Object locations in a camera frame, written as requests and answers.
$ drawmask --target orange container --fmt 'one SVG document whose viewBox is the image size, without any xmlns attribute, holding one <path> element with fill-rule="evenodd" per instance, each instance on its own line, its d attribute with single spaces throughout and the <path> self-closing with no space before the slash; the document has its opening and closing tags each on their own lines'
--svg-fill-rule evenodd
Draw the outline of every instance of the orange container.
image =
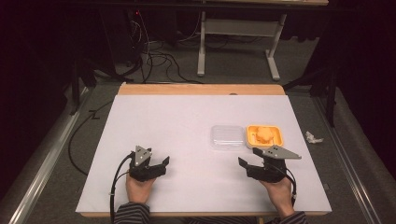
<svg viewBox="0 0 396 224">
<path fill-rule="evenodd" d="M 247 126 L 247 147 L 267 149 L 273 145 L 283 146 L 282 133 L 278 127 L 268 125 Z"/>
</svg>

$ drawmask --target transparent lid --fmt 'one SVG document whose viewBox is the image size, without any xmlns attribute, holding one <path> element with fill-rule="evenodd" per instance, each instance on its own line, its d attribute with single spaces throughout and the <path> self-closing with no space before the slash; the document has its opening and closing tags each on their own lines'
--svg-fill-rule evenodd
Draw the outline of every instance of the transparent lid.
<svg viewBox="0 0 396 224">
<path fill-rule="evenodd" d="M 211 143 L 216 149 L 239 149 L 245 146 L 244 129 L 232 125 L 215 125 L 211 131 Z"/>
</svg>

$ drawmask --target white crumpled paper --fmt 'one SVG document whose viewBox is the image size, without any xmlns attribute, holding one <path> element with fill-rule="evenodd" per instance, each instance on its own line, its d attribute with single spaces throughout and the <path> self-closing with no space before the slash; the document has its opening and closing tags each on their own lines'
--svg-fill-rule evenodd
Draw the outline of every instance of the white crumpled paper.
<svg viewBox="0 0 396 224">
<path fill-rule="evenodd" d="M 315 144 L 315 143 L 323 142 L 323 138 L 316 139 L 315 136 L 310 132 L 306 132 L 305 136 L 306 136 L 306 141 L 308 141 L 309 143 Z"/>
</svg>

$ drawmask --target person's left hand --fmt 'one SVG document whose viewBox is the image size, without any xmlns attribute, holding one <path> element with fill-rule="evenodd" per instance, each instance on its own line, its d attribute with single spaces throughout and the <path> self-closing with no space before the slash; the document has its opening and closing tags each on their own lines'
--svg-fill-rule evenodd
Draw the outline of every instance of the person's left hand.
<svg viewBox="0 0 396 224">
<path fill-rule="evenodd" d="M 128 194 L 129 202 L 146 203 L 151 193 L 152 184 L 156 178 L 140 182 L 126 175 L 126 192 Z"/>
</svg>

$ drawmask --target table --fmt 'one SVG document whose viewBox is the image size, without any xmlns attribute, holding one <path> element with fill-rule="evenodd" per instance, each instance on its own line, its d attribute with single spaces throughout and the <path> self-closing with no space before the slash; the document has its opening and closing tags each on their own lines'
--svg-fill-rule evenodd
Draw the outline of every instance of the table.
<svg viewBox="0 0 396 224">
<path fill-rule="evenodd" d="M 296 6 L 327 6 L 328 0 L 210 0 L 207 2 L 235 2 L 235 3 L 254 3 L 254 4 L 281 4 Z M 265 50 L 265 57 L 270 67 L 273 80 L 280 80 L 277 71 L 274 54 L 283 26 L 285 25 L 287 14 L 282 14 L 279 21 L 240 21 L 224 19 L 207 19 L 205 11 L 201 14 L 201 41 L 198 54 L 198 76 L 205 75 L 205 35 L 250 35 L 250 36 L 269 36 L 272 37 L 272 44 Z"/>
<path fill-rule="evenodd" d="M 295 209 L 308 215 L 331 212 L 282 88 L 221 84 L 121 86 L 76 211 L 86 217 L 109 216 L 112 178 L 121 160 L 139 145 L 152 148 L 150 164 L 170 156 L 167 174 L 156 180 L 148 201 L 153 216 L 273 215 L 276 210 L 265 189 L 246 176 L 237 160 L 241 157 L 260 165 L 261 158 L 246 147 L 217 150 L 210 144 L 210 128 L 215 124 L 244 127 L 256 122 L 278 126 L 284 147 L 303 157 L 300 161 L 287 161 L 298 183 Z M 126 200 L 121 178 L 117 183 L 116 210 Z"/>
</svg>

